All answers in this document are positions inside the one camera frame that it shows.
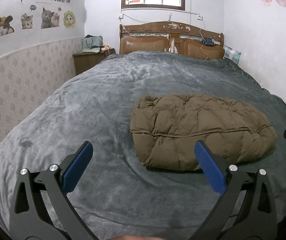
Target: screw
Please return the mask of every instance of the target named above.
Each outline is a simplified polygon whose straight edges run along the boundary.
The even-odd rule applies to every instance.
[[[58,168],[58,166],[56,164],[53,164],[53,165],[50,166],[49,170],[50,171],[56,171],[57,168]]]
[[[261,175],[265,175],[265,174],[266,174],[266,171],[265,171],[264,169],[260,169],[260,170],[259,170],[259,173],[260,173]]]
[[[229,169],[230,169],[230,171],[237,171],[237,170],[238,170],[238,167],[235,166],[235,165],[230,165],[230,166],[229,166]]]
[[[25,175],[26,173],[27,173],[27,169],[24,168],[24,169],[21,170],[21,174],[22,175]]]

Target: wooden nightstand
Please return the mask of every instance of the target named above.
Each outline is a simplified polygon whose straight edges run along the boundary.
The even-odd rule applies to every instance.
[[[116,54],[115,49],[110,49],[110,54],[108,50],[99,53],[81,52],[73,54],[76,75],[91,69],[111,54]]]

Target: wall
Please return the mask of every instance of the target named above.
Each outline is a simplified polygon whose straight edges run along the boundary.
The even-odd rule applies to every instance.
[[[284,0],[224,0],[224,35],[227,46],[242,52],[239,66],[286,102],[283,6]]]
[[[190,11],[190,0],[185,1],[186,11]],[[119,52],[119,25],[120,20],[117,15],[121,13],[121,0],[85,0],[86,19],[85,34],[102,35],[106,44],[115,48]],[[224,30],[224,6],[223,0],[192,0],[193,13],[203,16],[205,28],[209,31],[222,33]],[[123,10],[124,14],[140,21],[155,22],[167,21],[169,19],[168,10],[135,9]],[[178,11],[172,12],[172,21],[190,23],[190,14]],[[124,16],[123,25],[141,24]],[[196,15],[191,16],[191,24],[204,28],[201,21],[196,19]]]
[[[9,23],[14,29],[13,33],[0,37],[0,58],[21,49],[45,44],[50,41],[59,41],[84,36],[84,0],[70,0],[68,3],[54,0],[0,0],[0,17],[11,15],[13,20]],[[59,27],[41,29],[41,14],[43,7],[60,16]],[[63,24],[64,13],[72,11],[75,15],[75,25],[66,28]],[[21,18],[23,14],[33,15],[32,29],[23,29]]]
[[[57,88],[75,77],[78,39],[51,42],[0,60],[0,142]]]

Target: pillow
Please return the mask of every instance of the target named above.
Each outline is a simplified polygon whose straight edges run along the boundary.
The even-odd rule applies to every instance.
[[[224,49],[221,46],[202,46],[202,42],[186,40],[184,42],[184,55],[197,59],[223,59]]]
[[[157,36],[157,37],[125,36],[121,38],[120,55],[128,54],[133,51],[139,51],[139,50],[164,51],[168,47],[169,47],[169,40],[163,36]]]
[[[224,46],[224,58],[229,58],[230,60],[232,60],[235,64],[239,63],[239,59],[241,56],[241,52],[238,52],[228,46]]]

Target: gray fleece blanket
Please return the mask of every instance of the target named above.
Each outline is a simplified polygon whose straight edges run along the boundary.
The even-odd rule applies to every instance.
[[[72,78],[0,143],[0,225],[8,232],[9,208],[22,168],[43,171],[86,140],[94,156],[76,189],[75,210],[100,238],[124,234],[188,239],[215,205],[201,172],[149,170],[135,155],[131,108],[142,95],[205,94],[251,103],[278,134],[274,150],[241,168],[264,168],[271,180],[278,221],[286,215],[286,105],[229,59],[203,61],[168,52],[111,55]],[[54,224],[62,228],[48,197]]]

